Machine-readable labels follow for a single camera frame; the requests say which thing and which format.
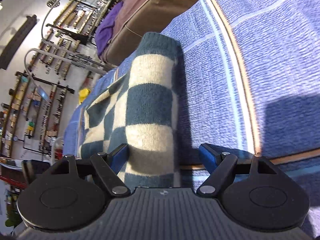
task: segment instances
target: blue blanket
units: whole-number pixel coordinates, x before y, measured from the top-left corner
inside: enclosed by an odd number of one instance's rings
[[[180,164],[199,163],[201,143],[278,161],[310,195],[303,229],[320,235],[320,0],[200,0],[162,34],[181,44],[177,94]],[[104,77],[74,112],[65,154],[83,141],[83,109],[123,76],[134,54]],[[197,187],[206,171],[185,171]]]

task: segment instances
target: circular pad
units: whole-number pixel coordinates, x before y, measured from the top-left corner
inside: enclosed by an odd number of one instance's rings
[[[95,184],[70,174],[44,175],[18,198],[18,209],[29,225],[49,230],[75,229],[95,220],[105,195]]]
[[[275,187],[258,187],[252,190],[249,197],[253,203],[261,207],[279,207],[287,201],[287,195]]]

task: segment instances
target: brown cushion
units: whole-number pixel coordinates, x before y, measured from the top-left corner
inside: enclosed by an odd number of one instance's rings
[[[133,14],[128,7],[130,1],[134,8],[140,5]],[[142,1],[135,4],[132,0],[125,1],[126,7],[121,9],[116,19],[115,27],[117,26],[118,31],[114,30],[112,41],[102,54],[104,61],[120,65],[125,58],[134,52],[146,32],[161,32],[173,18],[188,10],[198,0]]]

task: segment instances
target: white stripe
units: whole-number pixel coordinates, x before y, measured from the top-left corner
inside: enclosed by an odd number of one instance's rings
[[[212,37],[215,37],[215,34],[214,33],[209,33],[209,34],[205,35],[204,37],[202,37],[200,39],[197,39],[196,41],[194,41],[193,43],[189,44],[188,46],[185,46],[182,49],[183,54],[186,53],[187,51],[189,51],[190,49],[192,49],[193,47],[198,46],[202,42],[205,42],[206,40],[211,39]]]
[[[234,92],[233,89],[233,84],[232,84],[232,77],[231,77],[231,70],[229,67],[229,63],[227,61],[227,55],[223,49],[223,44],[222,41],[220,39],[220,35],[218,33],[218,29],[215,26],[215,23],[213,22],[213,19],[206,7],[206,5],[204,4],[204,0],[201,0],[201,6],[205,12],[205,15],[208,18],[208,21],[211,24],[212,30],[215,34],[215,38],[217,41],[217,45],[220,51],[220,55],[221,55],[221,59],[222,59],[222,63],[223,63],[223,67],[224,67],[224,71],[226,74],[226,81],[227,81],[227,86],[228,86],[228,92],[230,95],[230,101],[231,101],[231,106],[232,106],[232,112],[233,112],[233,116],[235,119],[235,127],[236,127],[236,138],[237,138],[237,148],[238,149],[243,149],[243,143],[242,143],[242,134],[241,134],[241,129],[240,129],[240,118],[239,118],[239,113],[238,113],[238,108],[237,108],[237,103],[236,103],[236,93]]]
[[[209,178],[210,175],[206,176],[192,176],[192,181],[205,181],[207,178]]]
[[[252,17],[255,17],[259,14],[262,14],[262,13],[266,13],[268,11],[272,11],[273,9],[276,9],[278,8],[280,5],[282,5],[286,0],[278,0],[276,1],[275,3],[261,9],[261,10],[258,10],[256,12],[252,12],[252,13],[248,13],[248,14],[245,14],[243,16],[241,16],[240,18],[238,18],[237,20],[235,20],[232,24],[231,24],[231,28],[234,28],[236,27],[238,24],[242,23],[243,21],[246,21]]]
[[[245,133],[246,133],[246,137],[247,137],[247,145],[248,145],[248,152],[254,154],[254,146],[253,146],[253,136],[252,136],[252,128],[251,128],[251,123],[250,123],[250,115],[249,115],[249,111],[248,111],[248,105],[247,105],[247,101],[245,98],[245,93],[244,93],[244,87],[243,87],[243,83],[242,83],[242,78],[241,78],[241,73],[240,73],[240,69],[239,69],[239,65],[238,65],[238,61],[236,58],[236,54],[234,52],[234,49],[232,47],[232,43],[230,41],[228,32],[222,22],[222,20],[219,17],[218,12],[216,11],[216,9],[214,8],[212,2],[210,0],[207,0],[207,4],[209,5],[213,16],[215,18],[215,20],[217,21],[222,36],[225,40],[226,46],[227,46],[227,50],[230,56],[230,60],[231,60],[231,64],[233,66],[233,70],[235,73],[235,78],[236,78],[236,85],[237,85],[237,89],[238,89],[238,93],[239,93],[239,99],[240,99],[240,105],[241,105],[241,109],[242,109],[242,114],[244,116],[244,127],[245,127]]]

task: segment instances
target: red object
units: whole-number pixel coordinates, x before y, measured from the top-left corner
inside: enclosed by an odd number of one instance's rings
[[[15,181],[13,179],[9,179],[9,178],[6,178],[6,177],[3,177],[0,175],[0,179],[9,183],[10,185],[12,186],[15,186],[17,188],[20,188],[20,189],[25,189],[27,187],[27,184],[25,183],[21,183],[21,182],[18,182],[18,181]]]
[[[62,149],[56,149],[55,158],[58,160],[62,159]]]

